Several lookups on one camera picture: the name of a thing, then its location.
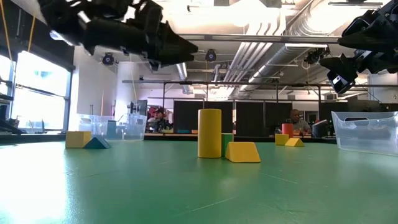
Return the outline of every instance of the transparent container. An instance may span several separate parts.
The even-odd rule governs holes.
[[[398,112],[331,112],[340,149],[398,156]]]
[[[107,140],[144,140],[147,116],[124,114],[113,116],[77,114],[77,131],[91,131],[91,135]]]

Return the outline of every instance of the ceiling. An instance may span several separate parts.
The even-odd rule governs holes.
[[[39,11],[39,6],[34,0],[12,0],[21,8],[28,13],[35,15],[41,21],[43,17]],[[245,20],[246,25],[242,24],[244,18],[262,18],[261,20],[267,19],[267,22],[278,21],[278,16],[270,16],[270,11],[266,8],[260,0],[229,0],[229,6],[214,6],[214,5],[225,5],[226,1],[223,0],[159,0],[158,4],[164,8],[164,17],[170,22],[172,29],[178,34],[248,34],[253,23],[252,20]],[[283,2],[283,12],[285,14],[285,21],[289,24],[289,21],[296,15],[308,2],[309,0],[286,0]],[[186,5],[190,5],[191,12],[187,11]],[[131,17],[134,11],[129,10],[126,17]],[[349,21],[345,24],[342,23],[341,27],[331,33],[331,35],[339,36],[343,29],[348,25]],[[209,69],[215,67],[216,64],[231,65],[236,52],[239,49],[241,43],[239,42],[193,42],[199,47],[199,52],[195,54],[195,59],[192,62],[187,62],[187,71],[189,80],[210,80],[211,72]],[[205,54],[208,49],[214,49],[217,54],[215,62],[205,62]],[[353,50],[340,47],[338,45],[330,45],[332,55],[339,55],[344,53],[346,55],[352,55]],[[96,60],[100,61],[102,55],[105,52],[109,52],[108,49],[101,47],[96,48]],[[131,57],[127,57],[122,53],[114,52],[114,56],[118,61],[129,61]],[[291,64],[297,65],[297,67],[281,67],[282,75],[278,73],[279,82],[283,83],[320,83],[325,81],[326,70],[319,65],[313,65],[307,68],[307,65],[303,63],[303,59],[306,54],[298,57]],[[137,57],[134,57],[134,61],[140,61]],[[262,59],[256,63],[252,69],[260,66]],[[142,62],[143,69],[149,69],[147,63]],[[151,77],[150,71],[145,71],[144,79],[160,78],[161,80],[169,78],[171,80],[178,79],[177,75],[172,75],[173,70],[168,72],[159,71],[158,73],[167,75],[155,75]],[[249,80],[254,71],[249,71],[241,80],[246,82]]]

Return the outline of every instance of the yellow cylinder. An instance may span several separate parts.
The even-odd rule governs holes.
[[[221,157],[221,110],[199,110],[198,157]]]

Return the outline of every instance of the yellow block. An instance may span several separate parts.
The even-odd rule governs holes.
[[[275,134],[275,145],[277,146],[284,146],[288,140],[288,134]]]
[[[91,140],[91,131],[67,131],[66,148],[83,148]]]
[[[304,147],[304,143],[299,138],[290,138],[285,146],[292,146],[292,147]]]
[[[199,110],[198,157],[221,157],[221,110]]]
[[[230,142],[225,158],[231,162],[261,162],[254,142]]]

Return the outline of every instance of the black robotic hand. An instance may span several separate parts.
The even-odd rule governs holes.
[[[137,54],[153,70],[193,60],[198,47],[161,23],[162,7],[151,0],[38,0],[53,31],[70,45],[83,45],[93,55],[97,45]],[[121,22],[128,7],[135,18]]]
[[[357,72],[366,69],[371,73],[384,69],[398,72],[398,1],[357,17],[344,30],[338,43],[357,50],[354,57],[341,54],[338,58],[320,60],[320,65],[330,70],[327,76],[337,93],[344,93],[355,85]]]

